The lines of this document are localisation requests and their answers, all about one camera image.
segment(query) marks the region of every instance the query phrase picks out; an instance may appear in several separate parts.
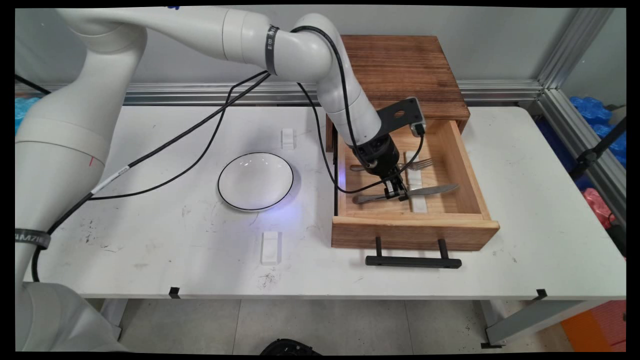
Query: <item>knife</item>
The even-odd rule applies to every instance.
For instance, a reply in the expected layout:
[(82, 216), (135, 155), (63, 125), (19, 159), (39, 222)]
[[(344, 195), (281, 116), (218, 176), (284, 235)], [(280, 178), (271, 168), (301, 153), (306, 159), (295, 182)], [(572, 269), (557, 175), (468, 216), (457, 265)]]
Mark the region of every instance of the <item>knife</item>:
[[(429, 188), (420, 188), (415, 190), (409, 190), (406, 192), (407, 196), (427, 196), (436, 193), (444, 193), (451, 191), (458, 187), (458, 184), (446, 184), (440, 186), (431, 186)], [(386, 199), (384, 195), (358, 195), (353, 197), (353, 202), (356, 204), (364, 204), (365, 202), (371, 202), (376, 200)]]

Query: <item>black rim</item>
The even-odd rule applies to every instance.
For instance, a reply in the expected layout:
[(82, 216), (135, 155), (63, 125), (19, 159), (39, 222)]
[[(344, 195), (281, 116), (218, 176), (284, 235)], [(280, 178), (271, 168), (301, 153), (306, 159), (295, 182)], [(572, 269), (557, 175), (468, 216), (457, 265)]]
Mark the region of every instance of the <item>black rim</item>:
[[(280, 158), (282, 161), (284, 161), (285, 164), (287, 164), (287, 166), (289, 167), (289, 171), (291, 171), (291, 185), (289, 185), (289, 189), (287, 190), (287, 192), (280, 198), (280, 200), (274, 202), (273, 204), (269, 205), (269, 206), (265, 206), (263, 208), (259, 208), (259, 209), (244, 209), (244, 208), (239, 208), (235, 205), (233, 205), (232, 203), (230, 203), (229, 201), (227, 201), (225, 199), (224, 196), (222, 196), (222, 192), (220, 191), (220, 178), (222, 177), (222, 173), (225, 172), (225, 170), (227, 169), (227, 166), (231, 165), (232, 162), (234, 162), (235, 160), (238, 160), (239, 158), (242, 158), (243, 156), (247, 156), (247, 155), (251, 155), (251, 154), (269, 154), (269, 155), (273, 155), (276, 158)], [(266, 208), (270, 208), (272, 206), (277, 205), (280, 201), (282, 201), (282, 199), (286, 198), (287, 195), (289, 194), (289, 192), (291, 191), (291, 188), (293, 187), (293, 181), (294, 181), (294, 175), (293, 175), (293, 168), (291, 167), (291, 164), (289, 164), (289, 162), (287, 160), (284, 160), (282, 157), (276, 155), (276, 154), (271, 154), (270, 152), (264, 152), (264, 151), (255, 151), (255, 152), (248, 152), (244, 155), (240, 155), (237, 158), (229, 161), (225, 167), (222, 169), (222, 171), (220, 172), (220, 175), (218, 175), (218, 194), (220, 194), (220, 197), (222, 198), (222, 200), (224, 200), (227, 204), (229, 204), (229, 206), (231, 206), (232, 208), (236, 208), (238, 210), (245, 210), (245, 211), (258, 211), (258, 210), (262, 210), (262, 209), (266, 209)]]

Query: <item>floor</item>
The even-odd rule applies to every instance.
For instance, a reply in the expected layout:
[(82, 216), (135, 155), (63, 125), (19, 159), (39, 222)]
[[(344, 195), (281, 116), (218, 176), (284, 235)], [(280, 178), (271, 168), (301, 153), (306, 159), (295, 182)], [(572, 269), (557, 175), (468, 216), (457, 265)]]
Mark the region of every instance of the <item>floor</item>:
[(573, 351), (559, 324), (483, 350), (480, 303), (464, 300), (129, 300), (121, 326), (134, 352), (257, 355), (278, 338), (322, 355)]

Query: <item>wooden drawer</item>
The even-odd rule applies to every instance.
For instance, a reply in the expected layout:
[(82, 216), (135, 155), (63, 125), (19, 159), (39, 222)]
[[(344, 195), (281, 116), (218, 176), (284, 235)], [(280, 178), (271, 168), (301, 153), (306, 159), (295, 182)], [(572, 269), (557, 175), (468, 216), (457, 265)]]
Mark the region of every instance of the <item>wooden drawer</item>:
[[(385, 249), (438, 250), (439, 238), (447, 240), (449, 250), (480, 250), (500, 229), (489, 215), (467, 151), (454, 120), (428, 119), (424, 145), (419, 159), (433, 159), (422, 170), (422, 185), (458, 183), (458, 188), (427, 196), (428, 213), (412, 213), (410, 202), (380, 200), (355, 204), (355, 194), (338, 192), (337, 216), (333, 217), (332, 247), (375, 248), (380, 236)], [(405, 151), (416, 151), (420, 138), (408, 127), (391, 133), (403, 160)], [(338, 182), (347, 190), (361, 188), (380, 180), (364, 171), (349, 170), (359, 165), (342, 138), (338, 141)], [(382, 194), (383, 185), (362, 195)]]

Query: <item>white block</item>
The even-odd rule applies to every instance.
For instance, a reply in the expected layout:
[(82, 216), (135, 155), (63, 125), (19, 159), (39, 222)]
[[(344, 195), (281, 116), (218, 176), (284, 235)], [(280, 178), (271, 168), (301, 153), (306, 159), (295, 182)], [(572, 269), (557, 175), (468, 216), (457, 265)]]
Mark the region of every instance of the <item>white block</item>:
[(277, 231), (265, 231), (262, 233), (262, 260), (265, 266), (277, 265), (280, 262), (282, 251), (282, 233)]
[(282, 129), (282, 150), (293, 150), (296, 148), (295, 135), (293, 129)]
[[(404, 153), (404, 163), (409, 162), (415, 151), (406, 151)], [(419, 161), (420, 156), (415, 157), (415, 161)], [(422, 171), (421, 170), (409, 170), (406, 171), (406, 184), (407, 189), (416, 190), (422, 188)], [(411, 204), (411, 211), (414, 213), (427, 213), (427, 200), (424, 196), (409, 196), (409, 203)]]

